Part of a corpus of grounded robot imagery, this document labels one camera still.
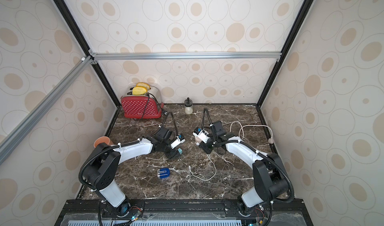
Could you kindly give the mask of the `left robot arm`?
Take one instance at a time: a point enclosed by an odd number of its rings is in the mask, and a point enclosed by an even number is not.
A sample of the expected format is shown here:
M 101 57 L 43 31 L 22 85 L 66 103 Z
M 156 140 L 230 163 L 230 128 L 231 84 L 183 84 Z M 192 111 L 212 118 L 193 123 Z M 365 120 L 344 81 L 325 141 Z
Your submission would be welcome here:
M 109 203 L 120 215 L 131 207 L 126 195 L 115 180 L 121 163 L 142 155 L 164 153 L 167 159 L 178 159 L 182 155 L 179 145 L 185 142 L 183 134 L 171 138 L 172 133 L 161 127 L 154 135 L 141 137 L 133 142 L 107 145 L 98 144 L 79 171 L 79 181 Z

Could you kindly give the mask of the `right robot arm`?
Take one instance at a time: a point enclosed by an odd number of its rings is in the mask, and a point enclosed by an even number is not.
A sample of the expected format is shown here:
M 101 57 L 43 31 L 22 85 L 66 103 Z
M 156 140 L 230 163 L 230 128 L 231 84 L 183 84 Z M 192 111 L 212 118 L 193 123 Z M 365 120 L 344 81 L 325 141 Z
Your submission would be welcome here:
M 278 154 L 267 154 L 256 150 L 240 137 L 227 133 L 222 122 L 195 128 L 193 135 L 206 154 L 214 148 L 223 148 L 245 162 L 253 171 L 254 187 L 240 196 L 241 209 L 249 209 L 261 203 L 280 201 L 291 203 L 295 191 L 283 161 Z

